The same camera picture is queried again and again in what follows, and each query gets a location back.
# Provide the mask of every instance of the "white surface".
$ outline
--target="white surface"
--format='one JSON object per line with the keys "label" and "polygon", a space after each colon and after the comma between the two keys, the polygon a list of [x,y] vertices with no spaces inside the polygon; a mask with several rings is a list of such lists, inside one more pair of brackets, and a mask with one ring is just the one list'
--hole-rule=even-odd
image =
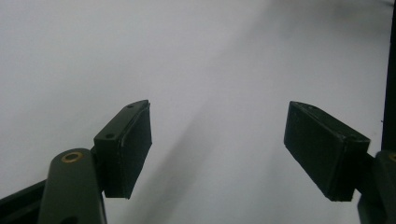
{"label": "white surface", "polygon": [[0,197],[149,99],[153,145],[109,223],[359,223],[283,145],[290,100],[380,148],[392,7],[375,0],[2,1]]}

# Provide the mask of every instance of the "screw hole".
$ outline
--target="screw hole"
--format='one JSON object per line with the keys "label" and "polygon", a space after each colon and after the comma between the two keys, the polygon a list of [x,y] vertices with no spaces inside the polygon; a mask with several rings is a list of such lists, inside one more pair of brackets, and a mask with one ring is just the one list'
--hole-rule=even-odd
{"label": "screw hole", "polygon": [[114,137],[114,133],[108,133],[108,134],[106,134],[106,138],[112,138],[112,137]]}
{"label": "screw hole", "polygon": [[62,162],[66,162],[66,163],[75,162],[81,158],[82,158],[81,152],[70,152],[62,157]]}
{"label": "screw hole", "polygon": [[68,155],[66,155],[65,156],[65,158],[67,159],[67,160],[73,160],[73,159],[75,159],[75,158],[77,158],[78,157],[78,154],[76,154],[76,153],[73,153],[73,154],[68,154]]}
{"label": "screw hole", "polygon": [[78,223],[77,217],[67,217],[61,222],[61,224],[77,224],[77,223]]}
{"label": "screw hole", "polygon": [[389,158],[390,158],[392,161],[396,161],[396,153],[389,154]]}

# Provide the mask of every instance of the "white backdrop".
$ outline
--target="white backdrop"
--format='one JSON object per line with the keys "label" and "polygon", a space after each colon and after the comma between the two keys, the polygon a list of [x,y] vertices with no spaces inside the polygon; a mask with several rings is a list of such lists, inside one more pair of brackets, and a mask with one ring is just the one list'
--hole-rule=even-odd
{"label": "white backdrop", "polygon": [[392,7],[379,0],[0,2],[0,198],[125,105],[153,145],[109,223],[360,223],[283,145],[289,101],[380,149]]}

